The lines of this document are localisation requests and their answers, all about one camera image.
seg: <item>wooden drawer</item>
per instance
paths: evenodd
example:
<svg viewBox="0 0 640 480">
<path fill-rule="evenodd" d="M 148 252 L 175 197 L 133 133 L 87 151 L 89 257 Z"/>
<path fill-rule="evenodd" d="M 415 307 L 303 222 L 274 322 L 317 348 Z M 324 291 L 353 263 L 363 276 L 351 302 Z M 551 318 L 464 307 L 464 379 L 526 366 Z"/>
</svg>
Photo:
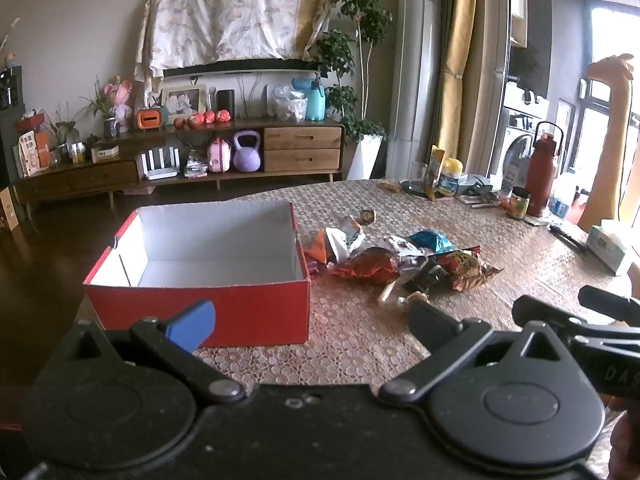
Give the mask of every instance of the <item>wooden drawer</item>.
<svg viewBox="0 0 640 480">
<path fill-rule="evenodd" d="M 134 184 L 138 181 L 138 169 L 133 160 L 96 164 L 90 168 L 70 171 L 66 175 L 71 191 L 99 190 L 103 187 Z"/>
<path fill-rule="evenodd" d="M 340 150 L 271 150 L 264 152 L 264 171 L 337 170 Z"/>
<path fill-rule="evenodd" d="M 264 149 L 305 150 L 340 148 L 342 129 L 339 126 L 265 128 Z"/>
<path fill-rule="evenodd" d="M 15 182 L 14 186 L 18 202 L 21 204 L 69 193 L 69 185 L 64 174 L 32 176 Z"/>
</svg>

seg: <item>blue foil wrapper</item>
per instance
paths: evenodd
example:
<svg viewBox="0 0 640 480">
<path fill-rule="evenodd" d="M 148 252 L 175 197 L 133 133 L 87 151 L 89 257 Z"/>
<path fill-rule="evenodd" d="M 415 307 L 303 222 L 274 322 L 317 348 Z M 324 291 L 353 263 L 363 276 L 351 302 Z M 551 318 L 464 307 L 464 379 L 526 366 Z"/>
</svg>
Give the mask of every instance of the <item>blue foil wrapper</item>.
<svg viewBox="0 0 640 480">
<path fill-rule="evenodd" d="M 416 247 L 430 249 L 433 254 L 448 253 L 456 249 L 445 235 L 431 229 L 419 231 L 407 239 Z"/>
</svg>

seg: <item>black speaker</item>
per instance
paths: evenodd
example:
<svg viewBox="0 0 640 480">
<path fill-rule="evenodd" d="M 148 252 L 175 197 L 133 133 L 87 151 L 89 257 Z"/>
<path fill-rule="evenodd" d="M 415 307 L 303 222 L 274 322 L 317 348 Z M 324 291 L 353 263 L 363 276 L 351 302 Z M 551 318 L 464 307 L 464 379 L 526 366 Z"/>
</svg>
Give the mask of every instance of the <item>black speaker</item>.
<svg viewBox="0 0 640 480">
<path fill-rule="evenodd" d="M 216 93 L 216 109 L 226 110 L 231 120 L 236 118 L 236 93 L 233 90 L 218 90 Z"/>
</svg>

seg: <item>purple kettlebell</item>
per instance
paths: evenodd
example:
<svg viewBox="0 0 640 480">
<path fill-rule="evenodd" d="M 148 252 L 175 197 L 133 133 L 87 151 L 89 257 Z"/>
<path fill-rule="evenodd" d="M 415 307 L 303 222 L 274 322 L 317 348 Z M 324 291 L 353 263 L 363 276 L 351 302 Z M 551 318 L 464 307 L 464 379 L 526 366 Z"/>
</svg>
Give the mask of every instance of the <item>purple kettlebell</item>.
<svg viewBox="0 0 640 480">
<path fill-rule="evenodd" d="M 240 146 L 238 139 L 240 137 L 255 137 L 255 146 Z M 234 146 L 236 154 L 234 155 L 234 166 L 236 170 L 243 173 L 251 173 L 260 168 L 260 134 L 253 130 L 241 130 L 234 135 Z"/>
</svg>

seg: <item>yellow container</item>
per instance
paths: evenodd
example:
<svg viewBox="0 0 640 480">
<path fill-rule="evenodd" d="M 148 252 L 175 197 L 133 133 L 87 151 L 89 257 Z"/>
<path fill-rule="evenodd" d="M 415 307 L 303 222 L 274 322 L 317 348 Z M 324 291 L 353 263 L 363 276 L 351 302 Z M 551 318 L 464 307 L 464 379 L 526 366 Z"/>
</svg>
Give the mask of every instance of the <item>yellow container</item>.
<svg viewBox="0 0 640 480">
<path fill-rule="evenodd" d="M 454 196 L 458 190 L 461 176 L 462 162 L 456 158 L 446 158 L 442 164 L 442 172 L 438 181 L 438 193 L 444 196 Z"/>
</svg>

